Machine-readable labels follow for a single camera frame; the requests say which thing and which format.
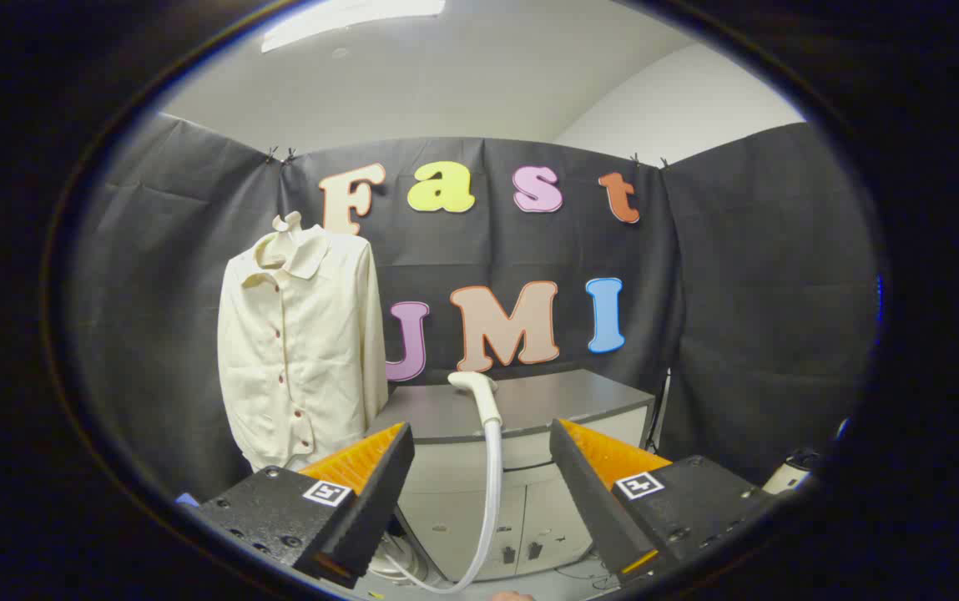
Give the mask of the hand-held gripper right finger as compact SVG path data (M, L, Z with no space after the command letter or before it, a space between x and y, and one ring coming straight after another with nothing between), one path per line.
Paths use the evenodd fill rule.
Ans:
M780 502L707 457L670 461L571 420L551 422L549 452L622 585L704 566L765 525Z

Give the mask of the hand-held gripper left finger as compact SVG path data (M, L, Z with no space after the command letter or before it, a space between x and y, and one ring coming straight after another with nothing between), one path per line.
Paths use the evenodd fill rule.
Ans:
M303 469L266 467L195 517L247 552L307 577L353 588L367 573L415 456L407 422Z

